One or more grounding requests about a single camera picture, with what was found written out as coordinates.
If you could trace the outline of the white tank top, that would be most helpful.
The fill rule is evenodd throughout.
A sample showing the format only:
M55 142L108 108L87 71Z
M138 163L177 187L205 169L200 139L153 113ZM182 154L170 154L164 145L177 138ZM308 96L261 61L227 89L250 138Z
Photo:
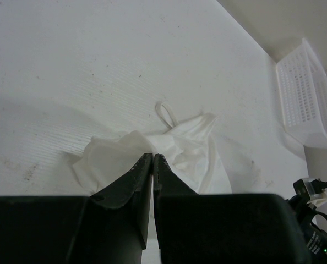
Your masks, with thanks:
M137 130L118 140L92 137L82 158L73 164L80 186L90 195L128 172L145 153L164 155L176 176L198 194L230 194L231 183L211 136L212 113L179 122L171 107L159 102L156 113L168 127L163 134Z

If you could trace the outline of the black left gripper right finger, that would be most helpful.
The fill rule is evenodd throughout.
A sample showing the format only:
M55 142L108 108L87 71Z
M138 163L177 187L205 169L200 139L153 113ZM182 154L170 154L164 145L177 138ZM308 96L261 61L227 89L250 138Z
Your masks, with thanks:
M296 218L279 195L199 195L160 154L153 180L162 263L311 263Z

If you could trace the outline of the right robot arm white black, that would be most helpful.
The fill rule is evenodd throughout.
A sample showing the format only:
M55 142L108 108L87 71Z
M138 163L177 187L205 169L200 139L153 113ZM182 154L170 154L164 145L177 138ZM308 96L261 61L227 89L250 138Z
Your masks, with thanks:
M312 263L327 263L327 232L313 223L316 215L322 216L327 221L327 214L318 211L316 206L312 203L306 203L303 198L297 195L286 201L298 220L306 247L312 257Z

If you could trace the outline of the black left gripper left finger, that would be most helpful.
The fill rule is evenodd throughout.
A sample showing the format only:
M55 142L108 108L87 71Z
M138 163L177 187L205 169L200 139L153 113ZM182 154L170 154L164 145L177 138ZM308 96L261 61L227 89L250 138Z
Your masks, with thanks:
M0 263L141 263L152 155L91 196L0 196Z

